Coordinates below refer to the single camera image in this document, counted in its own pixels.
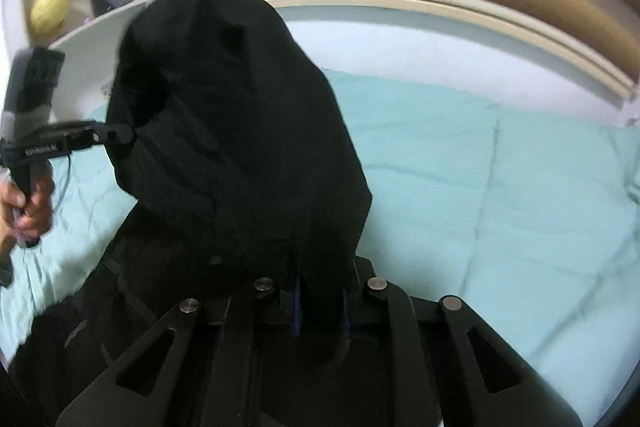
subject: white wall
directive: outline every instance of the white wall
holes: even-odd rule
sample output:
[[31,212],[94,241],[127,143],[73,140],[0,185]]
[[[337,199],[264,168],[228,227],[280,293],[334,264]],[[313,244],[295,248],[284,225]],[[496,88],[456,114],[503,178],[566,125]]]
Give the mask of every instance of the white wall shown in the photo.
[[14,55],[29,42],[23,22],[22,0],[0,0],[0,28],[2,49],[0,50],[0,108],[4,107],[9,68]]
[[467,90],[513,107],[618,124],[622,103],[529,44],[428,14],[368,7],[278,10],[319,66]]

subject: triangular cutout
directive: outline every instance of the triangular cutout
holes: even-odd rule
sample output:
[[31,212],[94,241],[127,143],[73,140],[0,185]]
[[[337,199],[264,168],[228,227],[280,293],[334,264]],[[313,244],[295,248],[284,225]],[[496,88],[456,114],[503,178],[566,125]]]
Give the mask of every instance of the triangular cutout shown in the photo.
[[153,344],[116,380],[120,387],[132,390],[141,396],[148,396],[156,386],[156,380],[164,365],[164,360],[174,343],[175,331],[166,330]]
[[497,394],[522,383],[522,377],[482,336],[478,328],[471,328],[466,332],[466,336],[474,350],[482,381],[489,393]]

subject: screw head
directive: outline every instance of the screw head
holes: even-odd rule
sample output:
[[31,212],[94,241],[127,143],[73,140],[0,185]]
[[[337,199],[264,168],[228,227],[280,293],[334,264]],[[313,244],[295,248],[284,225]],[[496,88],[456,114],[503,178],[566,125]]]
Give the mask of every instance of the screw head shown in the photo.
[[255,280],[254,288],[257,289],[258,292],[268,292],[273,288],[273,281],[268,277],[260,277],[260,279]]
[[200,303],[196,299],[185,299],[180,303],[180,311],[182,313],[193,313],[200,307]]
[[462,301],[453,295],[449,295],[442,300],[442,305],[452,312],[457,312],[462,308]]
[[367,286],[376,292],[386,289],[387,285],[386,279],[382,279],[382,277],[372,277],[367,281]]

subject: yellow ball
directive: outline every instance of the yellow ball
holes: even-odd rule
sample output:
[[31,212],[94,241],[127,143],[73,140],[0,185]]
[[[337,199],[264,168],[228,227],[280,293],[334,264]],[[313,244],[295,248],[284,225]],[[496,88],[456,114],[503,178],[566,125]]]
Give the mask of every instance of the yellow ball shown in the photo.
[[29,19],[37,36],[53,33],[69,13],[69,0],[33,0]]

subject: black cloth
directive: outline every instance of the black cloth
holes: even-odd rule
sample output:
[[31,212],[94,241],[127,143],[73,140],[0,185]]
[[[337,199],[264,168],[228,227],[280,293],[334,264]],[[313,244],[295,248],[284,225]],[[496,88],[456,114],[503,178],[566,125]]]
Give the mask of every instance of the black cloth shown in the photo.
[[126,31],[107,113],[120,187],[275,280],[300,267],[310,315],[334,323],[371,195],[320,71],[264,0],[157,0]]
[[334,94],[263,0],[157,0],[127,29],[108,148],[138,203],[81,290],[36,317],[10,375],[53,425],[184,298],[299,276],[303,327],[336,331],[370,193]]

